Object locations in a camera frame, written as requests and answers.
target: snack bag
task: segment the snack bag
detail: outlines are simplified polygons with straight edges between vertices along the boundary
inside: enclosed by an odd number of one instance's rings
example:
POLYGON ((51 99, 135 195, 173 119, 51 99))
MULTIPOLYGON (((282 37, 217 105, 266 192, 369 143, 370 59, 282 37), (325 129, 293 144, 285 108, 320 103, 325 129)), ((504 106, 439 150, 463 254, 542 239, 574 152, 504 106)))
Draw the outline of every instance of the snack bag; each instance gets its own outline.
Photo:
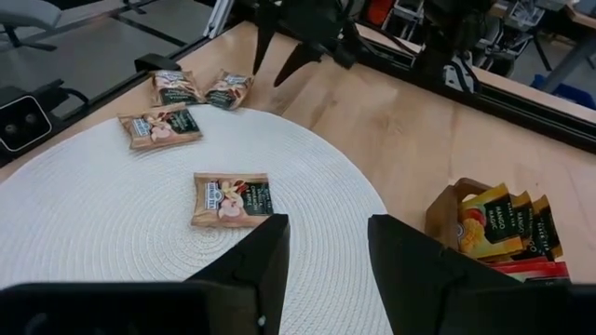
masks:
POLYGON ((562 246, 552 219, 549 200, 545 195, 533 203, 533 211, 532 239, 528 248, 523 253, 511 258, 518 261, 546 256, 549 261, 554 261, 562 256, 562 246))
POLYGON ((532 221, 534 210, 532 199, 527 192, 511 198, 513 214, 518 222, 518 233, 520 234, 523 247, 526 248, 532 240, 532 221))
POLYGON ((460 205, 459 250, 480 259, 523 249, 511 198, 505 184, 460 205))
POLYGON ((183 102, 186 105, 204 103, 203 94, 196 88, 193 73, 159 70, 153 76, 153 98, 155 106, 183 102))
POLYGON ((130 134, 130 149, 158 148, 202 137, 183 103, 156 107, 143 114, 121 114, 118 119, 130 134))
POLYGON ((221 70, 205 94, 207 102, 228 111, 235 110, 249 94, 252 81, 251 75, 230 74, 221 70))
POLYGON ((195 186, 192 225, 254 227, 273 214, 269 179, 264 173, 195 173, 195 186))

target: chair leg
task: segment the chair leg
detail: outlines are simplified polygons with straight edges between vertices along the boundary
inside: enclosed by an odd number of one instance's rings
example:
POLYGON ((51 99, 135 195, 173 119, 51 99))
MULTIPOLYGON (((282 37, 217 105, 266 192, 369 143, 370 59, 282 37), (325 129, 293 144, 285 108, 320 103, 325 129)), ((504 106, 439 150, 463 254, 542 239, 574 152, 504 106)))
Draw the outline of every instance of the chair leg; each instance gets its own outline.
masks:
POLYGON ((54 51, 56 50, 56 46, 47 45, 43 43, 33 43, 33 42, 22 42, 17 34, 15 33, 15 28, 11 26, 4 26, 5 32, 8 35, 8 39, 10 40, 10 44, 13 47, 32 47, 44 51, 54 51))

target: nut snack package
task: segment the nut snack package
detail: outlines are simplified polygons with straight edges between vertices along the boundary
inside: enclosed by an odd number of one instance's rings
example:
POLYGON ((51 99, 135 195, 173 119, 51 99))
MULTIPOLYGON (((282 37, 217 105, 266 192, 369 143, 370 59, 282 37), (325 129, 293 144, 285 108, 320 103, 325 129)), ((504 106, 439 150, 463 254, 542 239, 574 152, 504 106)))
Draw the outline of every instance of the nut snack package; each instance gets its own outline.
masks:
POLYGON ((523 249, 513 206, 504 183, 460 204, 459 250, 475 259, 523 249))
POLYGON ((274 213, 264 173, 195 173, 195 186, 192 225, 254 227, 274 213))
POLYGON ((249 94, 251 75, 230 74, 221 70, 205 93, 207 102, 215 107, 235 110, 249 94))
POLYGON ((142 114, 121 114, 130 149, 151 149, 196 141, 202 134, 183 103, 155 107, 142 114))
POLYGON ((187 105, 204 103, 205 97, 197 88, 190 71, 159 70, 151 72, 155 106, 174 103, 187 105))

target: white woven placemat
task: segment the white woven placemat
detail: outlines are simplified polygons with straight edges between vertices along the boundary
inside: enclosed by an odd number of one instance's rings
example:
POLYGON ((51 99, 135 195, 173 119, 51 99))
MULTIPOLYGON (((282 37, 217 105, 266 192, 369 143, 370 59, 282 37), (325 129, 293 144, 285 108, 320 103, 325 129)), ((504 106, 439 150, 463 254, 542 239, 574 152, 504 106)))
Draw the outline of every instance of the white woven placemat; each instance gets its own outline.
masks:
POLYGON ((199 142, 133 152, 112 119, 0 184, 0 288, 183 280, 250 231, 190 226, 193 172, 266 172, 274 210, 291 221, 280 333, 390 333, 367 240, 368 218, 386 210, 359 170, 275 115, 191 111, 204 134, 199 142))

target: wooden table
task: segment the wooden table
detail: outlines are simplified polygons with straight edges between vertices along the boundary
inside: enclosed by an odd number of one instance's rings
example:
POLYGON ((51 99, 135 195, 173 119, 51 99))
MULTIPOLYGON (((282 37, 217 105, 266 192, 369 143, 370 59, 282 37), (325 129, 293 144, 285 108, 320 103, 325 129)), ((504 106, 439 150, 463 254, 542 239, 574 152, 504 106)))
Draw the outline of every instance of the wooden table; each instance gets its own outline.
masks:
MULTIPOLYGON (((366 29, 364 35, 385 43, 366 29)), ((256 28, 244 22, 180 61, 206 85, 219 68, 248 74, 256 28)), ((422 229, 424 213, 450 183, 470 177, 505 181, 512 193, 549 196, 572 278, 595 282, 596 156, 475 111, 370 68, 347 71, 329 59, 309 64, 273 88, 296 42, 277 35, 246 107, 307 127, 342 151, 369 179, 390 214, 422 229)), ((477 71, 484 82, 594 120, 593 111, 509 80, 477 71)), ((0 181, 50 146, 118 112, 150 105, 148 81, 0 169, 0 181)))

